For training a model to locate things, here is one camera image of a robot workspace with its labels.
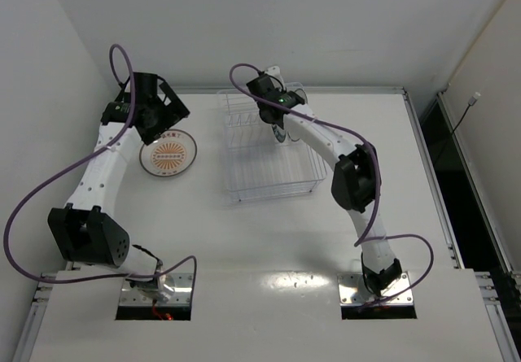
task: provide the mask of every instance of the purple cable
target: purple cable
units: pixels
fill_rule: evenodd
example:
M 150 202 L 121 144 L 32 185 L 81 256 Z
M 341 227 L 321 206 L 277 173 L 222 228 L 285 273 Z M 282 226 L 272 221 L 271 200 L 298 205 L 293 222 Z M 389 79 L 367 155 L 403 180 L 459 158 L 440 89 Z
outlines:
M 238 85 L 237 82 L 234 80 L 234 71 L 235 71 L 235 69 L 240 68 L 240 67 L 246 67 L 246 68 L 254 69 L 259 74 L 261 74 L 262 71 L 259 68 L 257 68 L 255 65 L 251 65 L 250 63 L 237 63 L 230 69 L 230 82 L 242 94 L 245 94 L 245 95 L 249 96 L 250 98 L 252 98 L 253 100 L 256 100 L 257 102 L 261 102 L 261 103 L 267 104 L 268 106 L 275 107 L 275 108 L 277 108 L 279 110 L 282 110 L 282 111 L 285 111 L 285 112 L 287 112 L 289 114 L 293 114 L 294 116 L 298 116 L 298 117 L 300 117 L 300 118 L 302 118 L 304 120 L 308 120 L 310 122 L 315 122 L 316 124 L 321 124 L 322 126 L 328 126 L 330 128 L 337 129 L 337 130 L 340 130 L 342 132 L 351 134 L 352 136 L 354 136 L 354 137 L 358 138 L 360 141 L 362 141 L 362 143 L 364 145 L 369 145 L 369 142 L 361 134 L 355 132 L 354 130 L 351 130 L 351 129 L 348 129 L 348 128 L 344 128 L 342 126 L 339 126 L 337 124 L 332 124 L 332 123 L 326 122 L 324 120 L 317 120 L 317 119 L 315 119 L 315 118 L 313 118 L 311 116 L 307 116 L 307 115 L 302 114 L 302 113 L 300 113 L 298 111 L 293 111 L 291 108 L 287 108 L 287 107 L 281 106 L 281 105 L 279 105 L 277 103 L 270 102 L 269 100 L 266 100 L 266 99 L 263 99 L 263 98 L 259 98 L 259 97 L 255 96 L 253 94 L 250 94 L 244 88 L 242 88 L 240 85 Z M 374 221 L 376 220 L 376 216 L 378 215 L 378 209 L 379 209 L 379 205 L 380 205 L 380 184 L 382 182 L 382 178 L 381 178 L 381 175 L 380 175 L 380 166 L 379 166 L 376 154 L 373 151 L 373 147 L 372 146 L 367 146 L 367 149 L 369 150 L 369 154 L 370 154 L 370 157 L 371 157 L 371 162 L 374 165 L 375 180 L 376 180 L 374 207 L 373 207 L 373 212 L 371 213 L 371 217 L 369 219 L 369 222 L 367 223 L 366 230 L 364 230 L 364 232 L 361 234 L 361 236 L 355 242 L 355 246 L 359 246 L 360 244 L 362 244 L 364 242 L 370 242 L 370 241 L 373 241 L 373 240 L 381 240 L 381 238 L 368 238 L 367 237 L 367 234 L 370 232 L 371 228 L 373 227 Z M 372 306 L 372 305 L 375 305 L 375 304 L 378 304 L 378 303 L 385 303 L 385 302 L 389 301 L 390 299 L 394 299 L 398 295 L 402 294 L 403 292 L 405 292 L 407 290 L 412 289 L 417 284 L 419 284 L 421 281 L 423 281 L 427 277 L 429 272 L 431 271 L 432 266 L 434 265 L 434 251 L 433 251 L 432 246 L 429 243 L 429 241 L 426 240 L 424 237 L 422 237 L 420 235 L 412 234 L 412 233 L 397 234 L 396 236 L 386 236 L 385 240 L 394 240 L 394 239 L 399 239 L 399 238 L 417 238 L 417 239 L 423 241 L 427 245 L 427 248 L 429 249 L 429 252 L 431 254 L 430 263 L 427 266 L 427 270 L 422 274 L 422 276 L 416 282 L 412 283 L 408 288 L 402 290 L 400 293 L 396 293 L 396 294 L 391 295 L 389 297 L 386 297 L 384 299 L 377 299 L 377 300 L 375 300 L 375 301 L 373 301 L 371 303 L 363 305 L 362 308 L 369 307 L 369 306 Z
M 257 102 L 261 102 L 261 103 L 267 104 L 268 106 L 275 107 L 275 108 L 277 108 L 279 110 L 285 111 L 285 112 L 287 112 L 289 114 L 293 114 L 294 116 L 298 116 L 298 117 L 302 118 L 303 120 L 308 120 L 310 122 L 315 122 L 316 124 L 321 124 L 322 126 L 329 126 L 330 128 L 337 129 L 337 130 L 340 130 L 341 132 L 345 132 L 345 133 L 351 134 L 352 136 L 358 138 L 360 141 L 362 141 L 362 143 L 364 145 L 367 146 L 367 150 L 369 151 L 369 155 L 371 157 L 371 162 L 374 165 L 374 174 L 375 174 L 375 180 L 376 180 L 376 182 L 375 182 L 376 188 L 375 188 L 375 193 L 374 193 L 373 212 L 371 213 L 371 217 L 369 218 L 369 222 L 367 223 L 366 230 L 364 230 L 364 232 L 361 234 L 361 236 L 358 238 L 358 240 L 355 241 L 355 246 L 359 246 L 360 244 L 362 244 L 365 241 L 365 239 L 367 237 L 367 234 L 370 232 L 371 228 L 373 227 L 373 224 L 374 224 L 374 221 L 376 220 L 376 216 L 378 215 L 378 209 L 379 209 L 379 206 L 380 206 L 380 186 L 381 186 L 381 183 L 382 183 L 382 177 L 380 175 L 380 166 L 379 166 L 376 154 L 375 154 L 375 152 L 373 150 L 373 147 L 370 146 L 370 143 L 365 138 L 363 138 L 363 136 L 361 134 L 355 132 L 354 130 L 351 130 L 351 129 L 348 129 L 348 128 L 344 128 L 342 126 L 338 126 L 337 124 L 332 124 L 330 122 L 325 122 L 324 120 L 317 120 L 317 119 L 313 118 L 312 116 L 307 116 L 305 114 L 302 114 L 301 112 L 293 111 L 291 108 L 287 108 L 287 107 L 281 106 L 281 105 L 279 105 L 277 103 L 270 102 L 269 100 L 266 100 L 266 99 L 263 99 L 263 98 L 259 98 L 259 97 L 255 96 L 253 94 L 250 94 L 244 88 L 242 88 L 240 85 L 238 85 L 237 82 L 234 80 L 234 71 L 235 71 L 235 69 L 240 68 L 240 67 L 246 67 L 246 68 L 254 69 L 259 74 L 261 74 L 262 71 L 259 70 L 259 68 L 257 68 L 255 65 L 251 65 L 250 63 L 237 63 L 233 67 L 231 67 L 231 69 L 230 69 L 230 82 L 241 93 L 249 96 L 250 98 L 252 98 L 253 100 L 256 100 Z
M 110 63 L 111 63 L 111 70 L 112 70 L 112 73 L 114 74 L 114 77 L 116 78 L 116 81 L 118 81 L 118 83 L 120 83 L 119 77 L 116 74 L 116 71 L 114 69 L 114 63 L 113 63 L 113 55 L 114 55 L 115 49 L 118 49 L 121 52 L 121 54 L 123 55 L 123 58 L 125 59 L 125 62 L 127 64 L 127 68 L 129 70 L 129 79 L 130 79 L 130 110 L 129 110 L 129 116 L 127 117 L 127 121 L 125 121 L 123 128 L 121 128 L 120 132 L 111 141 L 109 141 L 107 143 L 107 145 L 99 148 L 97 151 L 91 153 L 90 155 L 84 157 L 83 159 L 76 161 L 74 164 L 71 164 L 70 166 L 66 167 L 63 171 L 58 172 L 54 176 L 50 177 L 49 179 L 47 179 L 46 181 L 44 181 L 43 183 L 41 183 L 40 185 L 35 187 L 29 194 L 27 194 L 20 201 L 20 203 L 18 203 L 18 205 L 16 205 L 15 210 L 13 210 L 13 212 L 9 216 L 9 219 L 7 220 L 6 227 L 3 232 L 3 250 L 6 254 L 7 261 L 18 273 L 22 274 L 23 276 L 25 276 L 29 279 L 32 279 L 33 281 L 45 282 L 45 283 L 49 283 L 49 284 L 53 284 L 53 285 L 67 285 L 67 284 L 71 284 L 71 283 L 94 281 L 97 279 L 128 277 L 129 275 L 131 275 L 131 274 L 105 274 L 105 275 L 97 275 L 94 277 L 83 277 L 83 278 L 67 279 L 67 280 L 61 280 L 61 281 L 52 280 L 52 279 L 48 279 L 48 278 L 44 278 L 44 277 L 39 277 L 39 276 L 29 273 L 28 271 L 23 269 L 18 263 L 16 263 L 15 258 L 13 257 L 13 255 L 11 253 L 11 248 L 9 247 L 9 235 L 11 233 L 11 227 L 13 225 L 13 222 L 14 222 L 16 216 L 22 209 L 22 207 L 24 207 L 24 205 L 36 193 L 38 193 L 39 191 L 41 191 L 42 189 L 47 187 L 50 183 L 52 183 L 53 181 L 56 181 L 57 179 L 59 179 L 60 177 L 62 177 L 65 174 L 71 172 L 72 170 L 80 167 L 82 164 L 85 164 L 85 163 L 91 161 L 95 157 L 101 155 L 108 148 L 110 148 L 111 146 L 116 144 L 120 140 L 120 138 L 123 136 L 126 129 L 128 129 L 129 126 L 132 124 L 132 119 L 134 117 L 134 112 L 135 112 L 135 107 L 136 107 L 136 86 L 134 84 L 134 76 L 132 76 L 134 71 L 132 69 L 132 63 L 130 62 L 130 58 L 127 55 L 125 49 L 123 49 L 123 47 L 118 44 L 112 45 L 109 50 L 109 58 L 110 58 Z M 191 307 L 191 304 L 192 304 L 191 301 L 193 301 L 193 294 L 194 294 L 194 288 L 195 288 L 195 277 L 197 274 L 197 259 L 195 258 L 195 256 L 193 256 L 193 255 L 187 256 L 185 259 L 181 260 L 180 262 L 178 262 L 171 268 L 168 268 L 161 273 L 156 273 L 156 274 L 152 274 L 152 275 L 137 275 L 137 274 L 134 275 L 134 274 L 132 274 L 132 277 L 133 278 L 143 278 L 143 279 L 161 277 L 167 273 L 172 272 L 174 269 L 176 269 L 177 267 L 184 264 L 187 260 L 194 260 L 194 279 L 192 281 L 192 291 L 190 293 L 190 307 Z

